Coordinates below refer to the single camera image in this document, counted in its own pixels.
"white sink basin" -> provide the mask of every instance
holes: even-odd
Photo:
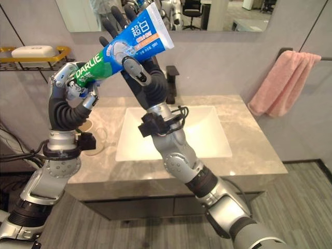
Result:
[[[188,106],[184,131],[188,144],[198,158],[231,157],[227,138],[214,106]],[[162,159],[151,136],[142,137],[138,126],[145,110],[130,107],[126,110],[115,160],[137,161]]]

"cup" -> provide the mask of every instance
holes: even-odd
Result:
[[[93,134],[95,138],[95,149],[84,150],[83,153],[87,156],[93,156],[100,153],[104,147],[107,139],[107,131],[104,127],[96,127],[93,122],[89,119],[85,123],[83,123],[80,127],[78,127],[82,132],[90,132]]]

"black faucet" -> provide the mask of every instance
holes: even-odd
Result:
[[[166,77],[168,82],[169,94],[166,99],[167,104],[175,104],[176,86],[175,76],[180,75],[175,66],[166,66]]]

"blue toothpaste tube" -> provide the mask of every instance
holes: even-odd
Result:
[[[73,75],[80,87],[122,70],[122,59],[132,56],[142,62],[174,44],[155,3],[150,4],[121,34]]]

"gray carpet floor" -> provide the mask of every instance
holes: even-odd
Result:
[[[232,31],[233,20],[238,19],[255,19],[255,20],[270,20],[271,14],[262,13],[257,9],[246,10],[242,8],[242,2],[231,1],[228,3],[227,14],[225,17],[224,31]],[[184,25],[190,25],[190,17],[182,15]],[[194,18],[192,24],[196,27],[201,26],[201,18]]]
[[[298,249],[332,248],[332,185],[315,163],[287,164],[289,174],[252,202],[254,218]],[[68,194],[41,236],[42,248],[233,248],[203,216],[108,221]]]

